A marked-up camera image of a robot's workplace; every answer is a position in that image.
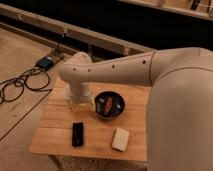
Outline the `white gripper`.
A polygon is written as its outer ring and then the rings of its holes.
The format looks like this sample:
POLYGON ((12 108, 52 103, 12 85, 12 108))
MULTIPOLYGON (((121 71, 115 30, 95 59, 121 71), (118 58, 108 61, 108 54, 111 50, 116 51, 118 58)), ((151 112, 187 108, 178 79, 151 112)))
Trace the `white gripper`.
POLYGON ((71 101, 73 103, 89 103, 91 101, 91 90, 88 83, 73 83, 69 85, 71 101))

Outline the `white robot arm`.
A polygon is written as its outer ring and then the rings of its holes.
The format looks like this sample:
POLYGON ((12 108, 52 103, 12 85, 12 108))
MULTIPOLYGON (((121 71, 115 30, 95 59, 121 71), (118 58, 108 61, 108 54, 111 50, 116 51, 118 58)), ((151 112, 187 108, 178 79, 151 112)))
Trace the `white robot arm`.
POLYGON ((213 50, 155 50, 96 63, 78 52, 59 76, 78 102, 90 82, 149 86, 148 170, 213 171, 213 50))

